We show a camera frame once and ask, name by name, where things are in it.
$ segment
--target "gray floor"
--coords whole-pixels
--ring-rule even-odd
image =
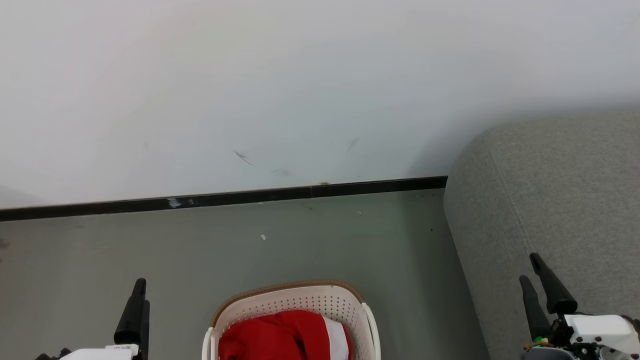
[[[0,359],[111,344],[138,277],[151,359],[199,359],[225,299],[308,279],[362,292],[384,359],[488,359],[443,192],[0,223]]]

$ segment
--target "laundry basket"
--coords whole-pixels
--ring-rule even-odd
[[[288,310],[306,310],[345,325],[354,360],[380,360],[373,313],[354,287],[341,281],[290,282],[235,296],[220,307],[202,343],[202,360],[218,360],[218,340],[235,323]]]

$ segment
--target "black baseboard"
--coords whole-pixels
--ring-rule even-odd
[[[311,199],[357,195],[363,193],[401,192],[408,190],[440,189],[447,183],[446,176],[416,179],[369,181],[366,183],[327,184],[301,188],[254,190],[249,192],[214,193],[170,198],[93,202],[87,204],[41,206],[0,210],[0,222],[36,218],[76,217],[80,215],[136,213],[169,209],[202,208],[231,204],[247,204],[292,199]]]

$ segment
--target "red cloth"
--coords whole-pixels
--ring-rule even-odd
[[[245,320],[222,335],[218,355],[221,360],[351,360],[346,328],[326,320],[330,323],[300,310]],[[336,326],[342,327],[344,338],[339,334],[337,339]]]

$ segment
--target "gray fabric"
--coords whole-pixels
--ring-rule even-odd
[[[519,275],[545,303],[532,251],[580,311],[640,317],[640,113],[487,131],[456,162],[445,213],[493,360],[529,337]]]

